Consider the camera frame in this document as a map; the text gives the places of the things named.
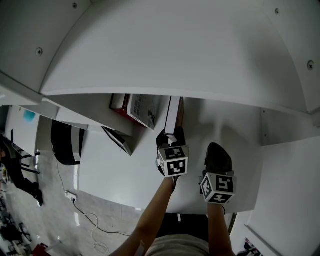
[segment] person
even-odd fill
[[[205,215],[166,213],[177,183],[165,177],[130,237],[113,256],[234,256],[231,240],[219,204],[208,203]]]
[[[2,173],[3,170],[6,169],[16,188],[32,195],[38,201],[39,205],[42,206],[44,200],[42,192],[39,189],[39,183],[31,182],[24,177],[21,169],[21,160],[16,157],[10,157],[10,147],[12,146],[4,140],[3,137],[0,138],[0,167]]]

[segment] power outlet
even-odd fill
[[[71,193],[71,192],[69,192],[69,191],[64,191],[64,196],[66,197],[66,198],[69,198],[70,200],[71,200],[71,202],[73,201],[73,199],[74,199],[74,201],[76,202],[76,201],[78,201],[78,197],[77,197],[77,195],[76,194],[73,194],[73,193]]]

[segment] box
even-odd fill
[[[189,146],[158,148],[158,156],[165,177],[188,173]]]
[[[236,194],[237,178],[208,172],[200,186],[207,203],[226,205]]]

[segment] gloved hand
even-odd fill
[[[174,136],[177,139],[177,141],[172,143],[172,145],[170,146],[169,143],[168,143],[169,138],[165,135],[165,130],[162,130],[162,132],[160,132],[160,134],[156,138],[157,150],[158,149],[166,149],[166,148],[169,148],[169,147],[177,147],[177,146],[186,145],[185,133],[184,133],[184,129],[182,127],[178,127],[175,130]],[[159,172],[163,176],[165,176],[165,173],[161,168],[160,160],[159,160],[159,156],[158,155],[156,157],[155,163],[156,163],[156,165],[158,167]],[[177,185],[177,180],[178,180],[179,177],[180,177],[180,175],[172,177],[172,180],[173,180],[172,193],[175,191],[175,188],[176,188],[176,185]]]

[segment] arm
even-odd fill
[[[153,199],[142,214],[135,230],[121,245],[113,256],[134,256],[141,241],[144,244],[144,254],[153,244],[164,220],[168,203],[172,194],[174,182],[172,178],[164,178]]]
[[[234,256],[221,205],[208,203],[209,250],[211,256]]]

